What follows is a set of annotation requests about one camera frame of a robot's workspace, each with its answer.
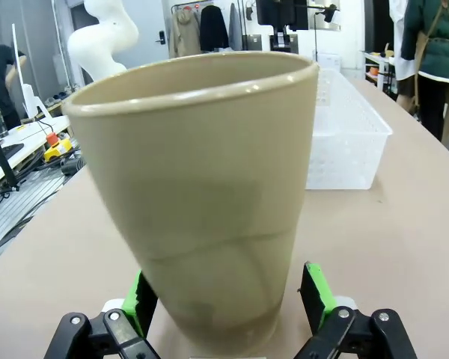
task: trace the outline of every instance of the orange object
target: orange object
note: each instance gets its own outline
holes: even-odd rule
[[[46,141],[48,142],[48,144],[50,145],[50,146],[55,146],[56,144],[58,144],[58,142],[60,141],[60,140],[58,140],[58,136],[57,136],[57,134],[56,133],[54,133],[54,132],[52,132],[52,133],[49,133],[47,136],[46,136]]]

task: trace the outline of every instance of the white storage bin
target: white storage bin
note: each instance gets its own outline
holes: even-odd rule
[[[306,189],[369,189],[391,134],[344,76],[321,69]]]

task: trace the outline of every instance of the beige cup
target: beige cup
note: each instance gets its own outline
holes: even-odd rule
[[[245,355],[274,331],[317,75],[297,55],[199,55],[93,83],[64,106],[145,277],[214,355]]]

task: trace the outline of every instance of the beige coat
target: beige coat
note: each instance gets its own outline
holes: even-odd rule
[[[201,54],[200,30],[191,10],[173,14],[170,33],[170,58]]]

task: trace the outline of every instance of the cup rim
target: cup rim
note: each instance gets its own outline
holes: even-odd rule
[[[191,61],[193,58],[209,57],[217,58],[221,56],[226,57],[275,57],[275,58],[294,58],[306,64],[297,71],[290,71],[275,76],[269,76],[261,79],[248,80],[244,82],[235,82],[232,84],[218,85],[211,88],[204,88],[201,90],[189,90],[184,92],[167,93],[164,95],[148,96],[136,99],[126,99],[116,102],[105,102],[89,105],[78,105],[76,100],[85,95],[88,91],[94,90],[98,86],[103,86],[106,82],[111,81],[114,77],[129,76],[130,73],[141,71],[143,68],[167,66],[167,64],[175,61]],[[176,108],[190,105],[196,105],[203,102],[222,101],[234,97],[251,96],[257,93],[263,93],[277,88],[285,88],[293,86],[295,83],[310,77],[316,70],[319,69],[317,62],[311,59],[302,57],[296,54],[286,52],[220,52],[206,55],[193,55],[183,58],[174,58],[167,61],[161,61],[155,64],[146,64],[109,76],[106,79],[93,82],[76,93],[72,94],[64,101],[64,114],[79,116],[79,117],[96,117],[106,115],[116,115],[125,113],[136,113],[144,111],[155,111],[164,108]]]

